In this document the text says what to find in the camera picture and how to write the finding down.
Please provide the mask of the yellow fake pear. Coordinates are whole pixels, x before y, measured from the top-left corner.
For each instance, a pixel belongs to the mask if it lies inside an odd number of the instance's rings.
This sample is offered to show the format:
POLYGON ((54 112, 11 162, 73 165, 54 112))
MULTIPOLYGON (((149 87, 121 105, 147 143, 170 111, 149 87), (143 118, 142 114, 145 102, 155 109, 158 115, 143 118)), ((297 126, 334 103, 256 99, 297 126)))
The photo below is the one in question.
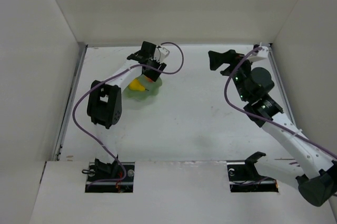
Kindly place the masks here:
POLYGON ((148 91, 148 89, 146 89, 137 78, 131 81, 131 83, 128 85, 128 88, 131 91, 148 91))

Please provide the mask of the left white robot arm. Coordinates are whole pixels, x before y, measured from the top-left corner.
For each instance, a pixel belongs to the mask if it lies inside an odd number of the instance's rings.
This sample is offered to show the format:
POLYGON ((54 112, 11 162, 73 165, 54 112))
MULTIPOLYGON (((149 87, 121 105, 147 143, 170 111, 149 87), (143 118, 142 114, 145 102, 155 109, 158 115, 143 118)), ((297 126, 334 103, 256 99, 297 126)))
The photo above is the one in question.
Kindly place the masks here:
POLYGON ((90 181, 116 179, 123 171, 115 160, 118 157, 118 132, 115 126, 122 116, 122 96, 144 101, 158 94, 162 86, 161 72, 166 68, 169 51, 161 45, 143 42, 141 49, 127 57, 118 77, 95 89, 87 104, 87 115, 95 125, 96 136, 111 152, 108 162, 95 159, 90 166, 90 181))

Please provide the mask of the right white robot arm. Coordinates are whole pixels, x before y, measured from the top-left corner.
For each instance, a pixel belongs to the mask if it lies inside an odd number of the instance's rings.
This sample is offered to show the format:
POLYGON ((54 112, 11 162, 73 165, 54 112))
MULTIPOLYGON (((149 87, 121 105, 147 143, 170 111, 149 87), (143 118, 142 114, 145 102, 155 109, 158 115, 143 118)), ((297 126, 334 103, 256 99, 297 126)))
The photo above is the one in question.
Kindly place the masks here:
POLYGON ((268 54, 265 46, 254 48, 246 55, 232 49, 224 53, 210 50, 210 70, 227 65, 220 73, 234 83, 241 101, 246 103, 244 108, 229 105, 246 114, 294 159, 291 164, 257 151, 244 161, 249 180, 253 183, 260 178, 279 180, 298 190, 311 205, 320 207, 336 195, 336 155, 309 141, 269 95, 275 86, 270 72, 252 66, 254 62, 267 58, 268 54))

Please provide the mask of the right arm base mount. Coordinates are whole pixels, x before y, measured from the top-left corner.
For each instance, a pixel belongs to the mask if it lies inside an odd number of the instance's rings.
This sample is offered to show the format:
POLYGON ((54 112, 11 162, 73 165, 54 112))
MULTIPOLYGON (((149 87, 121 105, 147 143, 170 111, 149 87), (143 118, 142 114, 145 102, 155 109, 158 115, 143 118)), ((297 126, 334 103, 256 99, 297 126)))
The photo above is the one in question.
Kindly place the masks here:
POLYGON ((279 192, 275 179, 250 173, 243 161, 229 161, 226 166, 232 193, 279 192))

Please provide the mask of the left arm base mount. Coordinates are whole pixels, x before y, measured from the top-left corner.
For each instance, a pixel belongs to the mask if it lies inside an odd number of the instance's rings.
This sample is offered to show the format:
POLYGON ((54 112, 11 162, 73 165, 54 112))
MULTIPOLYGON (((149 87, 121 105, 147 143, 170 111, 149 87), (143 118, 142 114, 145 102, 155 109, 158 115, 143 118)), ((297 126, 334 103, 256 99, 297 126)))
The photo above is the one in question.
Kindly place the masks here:
POLYGON ((90 163, 87 169, 82 170, 86 175, 85 193, 132 193, 134 189, 135 163, 124 162, 126 176, 122 168, 115 165, 111 173, 106 173, 98 166, 90 163))

